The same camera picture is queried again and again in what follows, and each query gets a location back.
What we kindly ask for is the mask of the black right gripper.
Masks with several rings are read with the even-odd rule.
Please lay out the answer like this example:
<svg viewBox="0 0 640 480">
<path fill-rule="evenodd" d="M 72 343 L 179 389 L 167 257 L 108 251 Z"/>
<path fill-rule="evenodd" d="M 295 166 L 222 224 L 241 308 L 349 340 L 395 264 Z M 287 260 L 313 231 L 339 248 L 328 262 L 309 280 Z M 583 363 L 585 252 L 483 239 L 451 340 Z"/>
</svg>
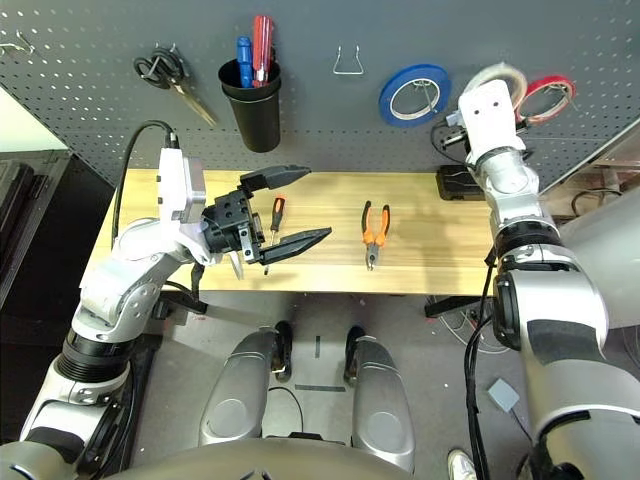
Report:
<svg viewBox="0 0 640 480">
<path fill-rule="evenodd" d="M 451 148 L 462 148 L 465 151 L 470 149 L 470 141 L 467 130 L 460 125 L 444 125 L 439 133 L 438 145 L 443 150 Z"/>
</svg>

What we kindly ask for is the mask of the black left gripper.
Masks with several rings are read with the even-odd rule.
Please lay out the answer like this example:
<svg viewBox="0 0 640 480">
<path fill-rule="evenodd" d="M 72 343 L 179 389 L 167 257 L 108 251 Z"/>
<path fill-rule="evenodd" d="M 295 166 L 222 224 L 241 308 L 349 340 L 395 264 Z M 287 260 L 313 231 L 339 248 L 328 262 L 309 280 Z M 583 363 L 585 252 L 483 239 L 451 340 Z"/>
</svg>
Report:
<svg viewBox="0 0 640 480">
<path fill-rule="evenodd" d="M 238 189 L 217 197 L 214 204 L 203 211 L 203 233 L 209 252 L 236 252 L 246 263 L 258 261 L 267 266 L 298 256 L 329 236 L 331 227 L 302 231 L 260 250 L 265 236 L 259 214 L 252 211 L 252 193 L 284 187 L 311 172 L 309 167 L 278 165 L 242 175 Z"/>
</svg>

